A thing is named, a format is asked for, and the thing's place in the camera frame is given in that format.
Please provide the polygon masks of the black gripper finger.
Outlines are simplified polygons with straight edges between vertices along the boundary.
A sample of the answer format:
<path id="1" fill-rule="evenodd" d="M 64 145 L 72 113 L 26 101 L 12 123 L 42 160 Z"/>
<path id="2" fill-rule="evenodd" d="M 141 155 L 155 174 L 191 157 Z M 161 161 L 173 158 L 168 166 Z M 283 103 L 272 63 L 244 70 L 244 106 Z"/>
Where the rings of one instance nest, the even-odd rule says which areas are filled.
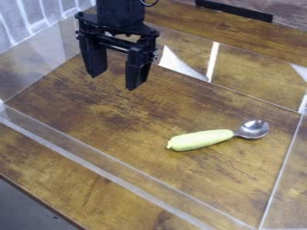
<path id="1" fill-rule="evenodd" d="M 105 72 L 108 67 L 106 49 L 94 37 L 81 32 L 77 33 L 77 40 L 86 72 L 94 78 Z"/>
<path id="2" fill-rule="evenodd" d="M 156 57 L 156 39 L 141 37 L 127 52 L 125 88 L 132 91 L 148 79 L 152 61 Z"/>

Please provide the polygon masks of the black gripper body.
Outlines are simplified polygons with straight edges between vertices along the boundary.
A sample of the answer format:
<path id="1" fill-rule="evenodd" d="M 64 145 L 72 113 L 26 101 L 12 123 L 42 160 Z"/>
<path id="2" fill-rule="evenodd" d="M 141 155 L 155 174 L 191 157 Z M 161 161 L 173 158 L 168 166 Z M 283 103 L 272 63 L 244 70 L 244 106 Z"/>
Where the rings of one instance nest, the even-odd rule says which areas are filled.
<path id="1" fill-rule="evenodd" d="M 116 49 L 127 52 L 141 49 L 147 55 L 156 51 L 159 31 L 144 24 L 144 0 L 96 0 L 96 13 L 78 12 L 76 39 L 86 54 L 98 49 Z"/>

